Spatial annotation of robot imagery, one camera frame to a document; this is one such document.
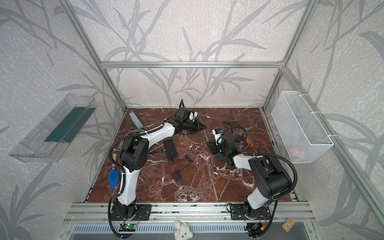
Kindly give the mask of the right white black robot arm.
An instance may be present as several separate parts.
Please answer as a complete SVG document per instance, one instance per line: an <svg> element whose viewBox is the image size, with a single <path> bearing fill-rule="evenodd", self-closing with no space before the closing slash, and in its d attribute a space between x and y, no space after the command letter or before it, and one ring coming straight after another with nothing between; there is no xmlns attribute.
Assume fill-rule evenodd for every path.
<svg viewBox="0 0 384 240"><path fill-rule="evenodd" d="M216 136L207 145L218 161L252 172L256 188L244 200L244 212L248 216L287 195L298 183L294 165L279 155L241 153L235 138L230 135Z"/></svg>

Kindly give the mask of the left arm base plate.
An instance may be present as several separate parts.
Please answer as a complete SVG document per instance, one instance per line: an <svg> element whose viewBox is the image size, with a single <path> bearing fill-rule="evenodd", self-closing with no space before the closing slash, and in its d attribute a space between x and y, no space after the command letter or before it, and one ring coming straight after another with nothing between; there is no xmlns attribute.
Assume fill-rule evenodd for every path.
<svg viewBox="0 0 384 240"><path fill-rule="evenodd" d="M148 221L152 205L113 205L110 211L111 221Z"/></svg>

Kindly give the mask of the black power adapter with cable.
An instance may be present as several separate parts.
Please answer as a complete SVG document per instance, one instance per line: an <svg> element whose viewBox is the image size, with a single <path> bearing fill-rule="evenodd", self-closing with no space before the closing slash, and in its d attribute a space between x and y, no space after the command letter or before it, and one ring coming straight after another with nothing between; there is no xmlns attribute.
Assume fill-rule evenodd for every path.
<svg viewBox="0 0 384 240"><path fill-rule="evenodd" d="M193 160L190 156L185 155L185 158L187 160L187 164L185 166L183 166L181 169L176 170L172 173L172 176L176 182L178 182L182 179L181 172L186 170L193 163Z"/></svg>

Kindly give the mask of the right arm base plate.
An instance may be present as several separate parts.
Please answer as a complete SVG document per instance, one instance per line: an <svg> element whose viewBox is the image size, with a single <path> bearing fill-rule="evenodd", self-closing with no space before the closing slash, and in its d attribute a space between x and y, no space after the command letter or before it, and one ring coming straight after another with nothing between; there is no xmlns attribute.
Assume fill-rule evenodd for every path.
<svg viewBox="0 0 384 240"><path fill-rule="evenodd" d="M231 220L270 220L271 219L271 210L269 207L262 206L259 209L252 209L250 206L245 203L242 204L233 204L228 203L226 205L227 211L231 214Z"/></svg>

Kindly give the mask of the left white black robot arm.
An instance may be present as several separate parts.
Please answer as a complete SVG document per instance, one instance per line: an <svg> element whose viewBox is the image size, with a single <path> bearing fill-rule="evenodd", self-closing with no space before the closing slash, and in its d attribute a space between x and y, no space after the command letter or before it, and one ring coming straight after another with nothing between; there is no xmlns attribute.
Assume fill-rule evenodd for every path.
<svg viewBox="0 0 384 240"><path fill-rule="evenodd" d="M148 159L149 148L164 139L173 137L183 131L195 134L205 129L194 110L178 107L178 110L158 127L148 131L128 134L111 145L108 158L121 173L119 193L111 196L109 203L113 211L118 211L125 218L136 213L136 187L140 170Z"/></svg>

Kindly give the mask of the black network switch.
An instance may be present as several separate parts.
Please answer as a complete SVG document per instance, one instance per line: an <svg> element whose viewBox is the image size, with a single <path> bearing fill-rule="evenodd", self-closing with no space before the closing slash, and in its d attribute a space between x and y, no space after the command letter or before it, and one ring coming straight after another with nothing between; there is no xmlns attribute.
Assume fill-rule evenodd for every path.
<svg viewBox="0 0 384 240"><path fill-rule="evenodd" d="M174 161L178 157L178 153L173 139L163 141L164 149L167 155L168 161Z"/></svg>

